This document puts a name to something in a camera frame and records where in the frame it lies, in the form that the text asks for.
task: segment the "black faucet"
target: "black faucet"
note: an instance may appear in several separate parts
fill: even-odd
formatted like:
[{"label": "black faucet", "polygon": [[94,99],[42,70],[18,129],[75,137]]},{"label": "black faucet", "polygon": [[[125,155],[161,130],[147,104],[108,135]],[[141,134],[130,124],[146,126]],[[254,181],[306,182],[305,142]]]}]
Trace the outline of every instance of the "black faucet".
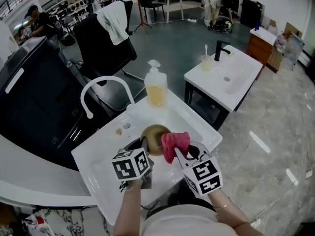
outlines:
[{"label": "black faucet", "polygon": [[224,41],[220,41],[220,40],[217,41],[215,61],[219,61],[220,60],[221,50],[226,52],[227,54],[231,53],[229,50],[222,48],[222,44],[229,45],[230,43],[227,43],[227,42],[224,42]]}]

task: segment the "red cloth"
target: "red cloth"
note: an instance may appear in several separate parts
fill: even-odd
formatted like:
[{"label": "red cloth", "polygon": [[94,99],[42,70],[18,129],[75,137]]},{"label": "red cloth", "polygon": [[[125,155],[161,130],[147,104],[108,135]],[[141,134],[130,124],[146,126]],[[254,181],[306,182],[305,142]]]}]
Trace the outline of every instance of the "red cloth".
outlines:
[{"label": "red cloth", "polygon": [[161,140],[166,162],[173,162],[174,157],[176,156],[174,147],[178,147],[184,155],[188,154],[188,146],[190,143],[188,132],[163,134]]}]

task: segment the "white towel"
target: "white towel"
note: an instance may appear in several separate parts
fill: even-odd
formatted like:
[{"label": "white towel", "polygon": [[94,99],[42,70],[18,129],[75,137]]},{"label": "white towel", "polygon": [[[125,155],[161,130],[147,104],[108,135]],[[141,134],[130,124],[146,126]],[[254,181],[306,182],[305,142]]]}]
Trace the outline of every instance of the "white towel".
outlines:
[{"label": "white towel", "polygon": [[126,33],[127,15],[122,1],[116,1],[96,12],[97,20],[108,31],[114,45],[118,45],[129,36]]}]

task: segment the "glass cup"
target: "glass cup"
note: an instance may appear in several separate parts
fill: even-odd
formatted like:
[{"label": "glass cup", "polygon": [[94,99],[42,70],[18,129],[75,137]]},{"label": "glass cup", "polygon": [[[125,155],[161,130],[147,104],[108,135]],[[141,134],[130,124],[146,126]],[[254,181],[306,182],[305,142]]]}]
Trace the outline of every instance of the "glass cup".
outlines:
[{"label": "glass cup", "polygon": [[210,71],[211,70],[211,62],[212,58],[209,55],[201,56],[201,70]]}]

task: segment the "beige pants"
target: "beige pants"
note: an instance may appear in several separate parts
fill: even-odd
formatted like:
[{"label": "beige pants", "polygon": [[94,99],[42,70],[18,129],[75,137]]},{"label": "beige pants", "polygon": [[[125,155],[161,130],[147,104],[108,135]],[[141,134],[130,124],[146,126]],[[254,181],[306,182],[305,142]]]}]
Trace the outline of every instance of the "beige pants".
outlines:
[{"label": "beige pants", "polygon": [[205,4],[205,25],[209,26],[211,20],[214,18],[215,20],[218,18],[219,16],[219,12],[220,12],[220,7],[216,7],[215,9],[212,8],[212,6],[210,5],[210,0],[203,0],[204,4]]}]

